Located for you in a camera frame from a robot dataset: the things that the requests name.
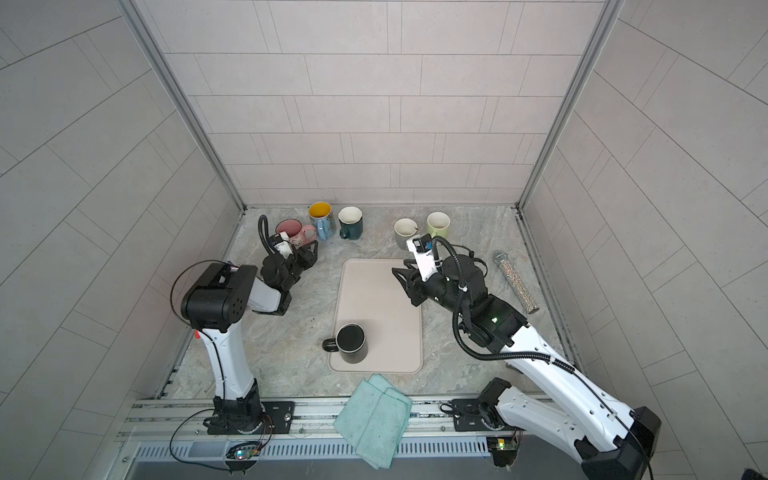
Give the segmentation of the pink glass mug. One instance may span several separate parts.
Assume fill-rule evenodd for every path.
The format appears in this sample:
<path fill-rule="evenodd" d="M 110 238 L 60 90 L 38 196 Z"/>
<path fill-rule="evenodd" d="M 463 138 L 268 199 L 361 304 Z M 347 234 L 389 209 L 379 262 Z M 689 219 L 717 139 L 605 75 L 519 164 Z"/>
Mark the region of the pink glass mug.
<path fill-rule="evenodd" d="M 317 239 L 317 230 L 311 225 L 304 225 L 297 219 L 281 221 L 275 228 L 276 234 L 285 234 L 288 241 L 297 248 L 302 247 Z"/>

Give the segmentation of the light blue butterfly mug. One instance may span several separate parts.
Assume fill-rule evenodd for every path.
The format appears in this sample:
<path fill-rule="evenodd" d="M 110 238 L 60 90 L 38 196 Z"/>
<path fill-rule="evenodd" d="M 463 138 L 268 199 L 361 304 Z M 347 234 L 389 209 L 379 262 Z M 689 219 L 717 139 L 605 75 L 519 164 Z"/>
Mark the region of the light blue butterfly mug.
<path fill-rule="evenodd" d="M 336 232 L 332 206 L 327 202 L 315 202 L 308 208 L 308 215 L 321 241 L 327 241 Z"/>

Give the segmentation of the grey mug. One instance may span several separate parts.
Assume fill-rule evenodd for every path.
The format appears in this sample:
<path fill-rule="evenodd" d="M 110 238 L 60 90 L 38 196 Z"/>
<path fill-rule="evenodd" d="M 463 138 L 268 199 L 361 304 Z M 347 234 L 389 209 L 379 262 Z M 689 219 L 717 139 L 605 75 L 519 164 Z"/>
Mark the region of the grey mug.
<path fill-rule="evenodd" d="M 397 246 L 407 250 L 407 240 L 418 234 L 418 225 L 410 218 L 398 219 L 394 224 L 394 234 Z"/>

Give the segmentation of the dark green mug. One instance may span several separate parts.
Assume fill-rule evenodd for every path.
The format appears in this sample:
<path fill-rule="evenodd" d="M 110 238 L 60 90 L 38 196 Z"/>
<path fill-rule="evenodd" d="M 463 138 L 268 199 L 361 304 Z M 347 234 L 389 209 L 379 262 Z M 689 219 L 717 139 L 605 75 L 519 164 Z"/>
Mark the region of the dark green mug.
<path fill-rule="evenodd" d="M 347 206 L 338 213 L 339 235 L 345 240 L 359 240 L 363 233 L 363 213 L 358 207 Z"/>

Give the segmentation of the light green mug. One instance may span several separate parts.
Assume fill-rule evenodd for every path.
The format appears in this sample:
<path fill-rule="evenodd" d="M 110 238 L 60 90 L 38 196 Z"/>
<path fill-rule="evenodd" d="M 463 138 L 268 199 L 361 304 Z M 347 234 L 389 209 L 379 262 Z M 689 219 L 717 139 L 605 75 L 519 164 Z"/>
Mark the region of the light green mug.
<path fill-rule="evenodd" d="M 427 233 L 432 237 L 447 238 L 451 225 L 451 218 L 448 214 L 436 211 L 427 216 Z"/>

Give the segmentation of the black mug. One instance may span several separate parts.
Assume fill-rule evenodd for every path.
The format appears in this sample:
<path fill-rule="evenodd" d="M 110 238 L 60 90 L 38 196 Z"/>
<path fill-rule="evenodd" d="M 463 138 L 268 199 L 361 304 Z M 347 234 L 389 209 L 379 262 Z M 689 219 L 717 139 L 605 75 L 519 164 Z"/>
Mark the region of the black mug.
<path fill-rule="evenodd" d="M 341 326 L 334 337 L 322 342 L 321 348 L 325 352 L 338 353 L 348 364 L 360 363 L 368 354 L 365 331 L 356 323 Z"/>

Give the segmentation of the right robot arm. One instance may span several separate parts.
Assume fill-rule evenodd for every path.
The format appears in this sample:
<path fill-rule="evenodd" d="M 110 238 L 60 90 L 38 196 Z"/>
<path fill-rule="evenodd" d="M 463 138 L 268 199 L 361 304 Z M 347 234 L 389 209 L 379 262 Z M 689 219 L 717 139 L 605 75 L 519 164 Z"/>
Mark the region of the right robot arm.
<path fill-rule="evenodd" d="M 522 313 L 489 293 L 478 259 L 428 234 L 406 245 L 413 257 L 392 273 L 412 305 L 432 300 L 450 311 L 454 339 L 466 354 L 506 362 L 554 403 L 495 378 L 477 398 L 477 414 L 488 428 L 534 434 L 578 462 L 590 479 L 651 474 L 661 428 L 651 409 L 629 407 L 568 363 Z"/>

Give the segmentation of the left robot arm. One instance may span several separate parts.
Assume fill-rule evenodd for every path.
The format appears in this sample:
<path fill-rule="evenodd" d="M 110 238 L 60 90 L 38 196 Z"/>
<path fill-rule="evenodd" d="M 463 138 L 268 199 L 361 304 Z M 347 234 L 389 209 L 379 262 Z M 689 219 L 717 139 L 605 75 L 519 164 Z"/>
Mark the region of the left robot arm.
<path fill-rule="evenodd" d="M 248 366 L 241 320 L 246 312 L 282 316 L 291 302 L 290 289 L 318 260 L 317 230 L 300 225 L 296 233 L 269 231 L 268 218 L 258 219 L 267 252 L 262 266 L 201 260 L 206 269 L 172 312 L 203 338 L 215 377 L 212 415 L 204 420 L 210 435 L 264 433 L 269 424 L 258 382 Z"/>

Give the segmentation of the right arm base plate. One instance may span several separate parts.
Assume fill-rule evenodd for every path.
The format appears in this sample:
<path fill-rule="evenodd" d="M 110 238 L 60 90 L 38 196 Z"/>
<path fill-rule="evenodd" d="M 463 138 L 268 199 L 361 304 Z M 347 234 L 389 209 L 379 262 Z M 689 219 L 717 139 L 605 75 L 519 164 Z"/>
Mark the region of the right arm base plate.
<path fill-rule="evenodd" d="M 453 399 L 447 403 L 449 415 L 454 419 L 456 431 L 493 431 L 481 415 L 478 404 L 473 399 Z"/>

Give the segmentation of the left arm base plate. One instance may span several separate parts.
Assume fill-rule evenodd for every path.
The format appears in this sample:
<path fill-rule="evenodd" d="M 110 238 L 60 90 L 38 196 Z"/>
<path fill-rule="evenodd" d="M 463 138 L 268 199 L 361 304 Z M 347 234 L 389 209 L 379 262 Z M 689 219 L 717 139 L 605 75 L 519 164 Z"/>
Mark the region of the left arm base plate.
<path fill-rule="evenodd" d="M 209 435 L 268 435 L 288 434 L 296 404 L 292 401 L 261 403 L 259 415 L 214 413 L 203 421 Z"/>

